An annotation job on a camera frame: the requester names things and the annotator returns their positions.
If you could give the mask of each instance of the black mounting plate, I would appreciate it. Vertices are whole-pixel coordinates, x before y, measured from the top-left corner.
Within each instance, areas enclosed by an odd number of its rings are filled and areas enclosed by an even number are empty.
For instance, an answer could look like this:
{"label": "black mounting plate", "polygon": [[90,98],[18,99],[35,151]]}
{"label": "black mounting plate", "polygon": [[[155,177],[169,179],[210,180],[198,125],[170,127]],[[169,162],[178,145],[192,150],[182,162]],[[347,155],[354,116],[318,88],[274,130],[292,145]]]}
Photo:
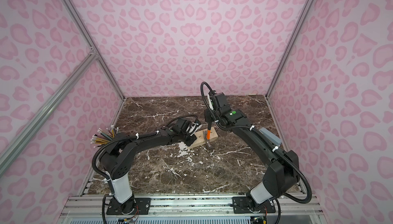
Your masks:
{"label": "black mounting plate", "polygon": [[[242,207],[242,208],[247,208],[246,198],[247,197],[232,197],[232,204],[236,205],[236,206],[239,206],[239,207]],[[262,214],[265,213],[265,207],[263,207],[263,206],[266,207],[268,213],[275,213],[276,212],[276,208],[274,207],[274,205],[272,206],[269,201],[266,201],[261,206],[262,210],[261,210],[260,213],[262,213]],[[233,207],[233,212],[235,214],[252,213],[248,209],[241,209],[241,208],[236,208],[236,207]]]}
{"label": "black mounting plate", "polygon": [[[149,214],[150,201],[151,201],[151,198],[135,198],[134,199],[134,202],[138,206],[138,210],[139,210],[138,215],[148,215]],[[107,215],[123,215],[118,202],[114,198],[112,198],[111,201],[109,202],[109,207],[106,210],[106,214]],[[135,215],[135,214],[136,214],[136,208],[134,208],[134,210],[127,215]]]}

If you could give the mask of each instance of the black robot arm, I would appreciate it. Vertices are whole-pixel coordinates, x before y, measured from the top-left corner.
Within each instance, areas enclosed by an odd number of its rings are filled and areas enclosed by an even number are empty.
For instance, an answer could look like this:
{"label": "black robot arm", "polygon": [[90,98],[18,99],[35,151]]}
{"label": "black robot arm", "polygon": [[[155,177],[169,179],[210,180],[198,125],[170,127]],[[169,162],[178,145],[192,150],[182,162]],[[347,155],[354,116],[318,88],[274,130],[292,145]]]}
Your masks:
{"label": "black robot arm", "polygon": [[[209,88],[207,100],[204,96],[204,85]],[[286,152],[272,143],[252,125],[246,114],[239,109],[231,108],[223,93],[217,94],[206,82],[201,84],[200,89],[207,107],[205,114],[211,116],[208,120],[215,121],[220,129],[231,131],[243,139],[267,167],[262,182],[247,193],[249,208],[257,210],[263,202],[272,201],[281,195],[299,203],[310,202],[311,187],[299,170],[297,154],[293,151]],[[306,199],[298,199],[286,193],[300,179],[306,185]]]}
{"label": "black robot arm", "polygon": [[[194,116],[194,122],[185,117]],[[197,137],[194,132],[201,127],[201,122],[195,115],[186,115],[171,120],[167,125],[159,128],[156,132],[135,136],[127,136],[118,133],[113,140],[97,151],[93,157],[93,169],[104,176],[111,189],[111,195],[116,199],[123,214],[128,214],[135,207],[134,194],[130,188],[128,172],[134,162],[137,153],[144,150],[184,142],[190,146]],[[95,167],[96,158],[104,168],[102,172]]]}

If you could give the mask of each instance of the wire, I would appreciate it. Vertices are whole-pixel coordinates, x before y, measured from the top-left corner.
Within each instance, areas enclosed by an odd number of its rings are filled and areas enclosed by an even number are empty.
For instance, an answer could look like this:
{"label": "wire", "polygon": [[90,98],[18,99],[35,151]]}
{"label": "wire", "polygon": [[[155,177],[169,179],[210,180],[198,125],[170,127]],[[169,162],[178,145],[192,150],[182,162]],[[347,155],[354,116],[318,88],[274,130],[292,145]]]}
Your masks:
{"label": "wire", "polygon": [[110,197],[108,194],[105,194],[104,197],[102,198],[102,221],[103,224],[107,224],[106,219],[105,219],[105,201],[106,197]]}
{"label": "wire", "polygon": [[177,118],[174,118],[174,119],[170,120],[167,124],[165,124],[165,127],[168,127],[170,123],[172,123],[173,121],[176,121],[177,119],[188,118],[188,117],[194,117],[195,121],[198,120],[198,116],[197,115],[194,115],[194,114],[184,115],[184,116],[180,116],[180,117],[177,117]]}
{"label": "wire", "polygon": [[[156,132],[149,133],[149,134],[142,134],[142,135],[139,136],[139,138],[146,138],[146,137],[150,137],[150,136],[153,136],[153,135],[156,135],[156,134],[157,134]],[[97,172],[98,174],[102,175],[103,177],[105,177],[107,180],[110,180],[110,179],[111,179],[110,176],[107,175],[105,172],[102,172],[102,171],[97,167],[97,165],[96,165],[97,158],[98,158],[98,156],[100,155],[100,153],[101,153],[102,151],[104,151],[104,149],[105,149],[107,146],[109,146],[109,145],[111,145],[111,144],[113,144],[113,143],[117,143],[117,142],[120,142],[120,141],[122,141],[122,140],[128,140],[128,139],[136,139],[136,136],[131,136],[131,135],[130,135],[130,136],[125,136],[125,137],[121,137],[121,138],[117,138],[117,139],[112,139],[110,143],[107,143],[107,144],[103,145],[102,147],[100,147],[100,148],[96,151],[96,153],[94,154],[94,156],[93,156],[93,158],[92,158],[92,160],[91,160],[91,167],[93,168],[93,170],[94,170],[95,172]]]}
{"label": "wire", "polygon": [[[209,112],[210,112],[210,114],[211,114],[211,117],[214,119],[214,121],[217,121],[217,120],[219,120],[219,119],[216,117],[216,115],[215,115],[215,114],[213,113],[213,111],[210,109],[210,106],[209,106],[208,102],[206,101],[205,94],[204,94],[204,91],[203,91],[203,86],[204,86],[204,85],[206,85],[206,87],[208,87],[208,89],[209,89],[213,94],[215,94],[215,91],[213,91],[213,90],[211,89],[211,87],[209,86],[209,84],[206,83],[206,82],[202,82],[202,83],[200,84],[200,93],[201,93],[203,102],[205,103],[205,106],[206,106],[207,109],[209,110]],[[250,127],[245,126],[245,125],[235,125],[235,126],[232,126],[232,127],[223,127],[223,126],[220,124],[220,121],[217,122],[217,126],[218,126],[220,129],[224,130],[224,131],[232,130],[232,129],[234,129],[234,128],[246,128],[246,129],[250,129]],[[256,133],[256,134],[262,139],[262,141],[263,141],[264,143],[266,143],[271,149],[273,149],[273,148],[276,147],[275,144],[273,144],[272,142],[270,142],[269,139],[268,139],[264,134],[262,134],[258,129],[256,129],[256,128],[253,127],[253,128],[251,129],[251,131],[254,132],[254,133]],[[299,199],[299,198],[294,197],[294,196],[292,196],[292,195],[290,195],[290,194],[288,194],[288,193],[286,193],[286,192],[285,192],[283,195],[286,196],[286,197],[288,197],[288,198],[290,198],[290,199],[292,199],[293,201],[298,202],[298,203],[301,203],[301,204],[307,204],[308,202],[310,202],[310,201],[311,201],[311,198],[312,198],[312,192],[311,192],[310,184],[309,184],[308,181],[307,181],[307,178],[303,175],[303,173],[299,170],[299,168],[298,168],[294,163],[292,163],[292,161],[289,160],[289,158],[287,158],[282,152],[280,152],[279,150],[274,150],[273,153],[276,153],[285,163],[287,163],[291,168],[293,168],[294,171],[297,172],[297,174],[298,174],[299,177],[302,179],[302,181],[303,181],[303,183],[304,183],[304,185],[305,185],[305,187],[306,187],[306,190],[307,190],[307,196],[306,196],[305,199]]]}
{"label": "wire", "polygon": [[278,224],[278,222],[280,221],[280,218],[281,218],[281,207],[280,207],[280,203],[278,202],[278,199],[275,199],[275,201],[277,203],[278,216],[277,216],[277,220],[274,224]]}
{"label": "wire", "polygon": [[250,208],[240,207],[240,206],[237,206],[237,205],[234,205],[234,204],[230,204],[229,206],[230,207],[239,208],[239,209],[243,209],[243,210],[248,210],[248,211],[253,212],[253,213],[259,213],[261,211],[261,210],[259,210],[259,211],[256,212],[256,211],[251,210]]}
{"label": "wire", "polygon": [[135,219],[135,221],[134,222],[136,222],[136,220],[138,220],[138,217],[139,217],[139,208],[138,208],[138,205],[136,206],[136,219]]}

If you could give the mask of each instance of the bundle of pencils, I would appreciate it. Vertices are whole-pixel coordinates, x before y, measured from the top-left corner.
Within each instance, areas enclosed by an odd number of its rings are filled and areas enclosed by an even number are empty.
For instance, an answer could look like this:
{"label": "bundle of pencils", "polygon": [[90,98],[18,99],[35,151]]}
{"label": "bundle of pencils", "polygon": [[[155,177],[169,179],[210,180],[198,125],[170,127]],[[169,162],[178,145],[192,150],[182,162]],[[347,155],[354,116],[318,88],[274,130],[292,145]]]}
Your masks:
{"label": "bundle of pencils", "polygon": [[91,144],[98,144],[96,147],[101,147],[107,143],[110,143],[111,140],[116,136],[117,133],[119,133],[119,127],[115,129],[115,125],[111,125],[111,129],[106,128],[108,131],[107,133],[99,128],[97,130],[97,133],[94,134],[91,138]]}

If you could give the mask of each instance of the marble table surface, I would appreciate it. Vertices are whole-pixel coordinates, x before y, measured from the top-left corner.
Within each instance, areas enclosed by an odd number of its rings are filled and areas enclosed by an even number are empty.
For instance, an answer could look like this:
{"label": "marble table surface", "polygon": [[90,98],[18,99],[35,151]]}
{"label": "marble table surface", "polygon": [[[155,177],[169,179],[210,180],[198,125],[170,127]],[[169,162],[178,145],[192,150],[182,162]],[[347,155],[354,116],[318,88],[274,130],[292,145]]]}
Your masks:
{"label": "marble table surface", "polygon": [[[227,98],[232,109],[241,109],[257,128],[265,127],[278,136],[263,96]],[[186,114],[196,114],[205,123],[204,109],[200,96],[128,98],[116,126],[128,134],[148,133]],[[215,129],[219,139],[212,142],[214,151],[204,146],[188,150],[184,143],[177,143],[137,154],[129,172],[133,192],[247,192],[255,187],[266,171],[263,163],[236,135]],[[94,179],[89,194],[109,193],[108,184],[101,181],[100,175],[94,175]]]}

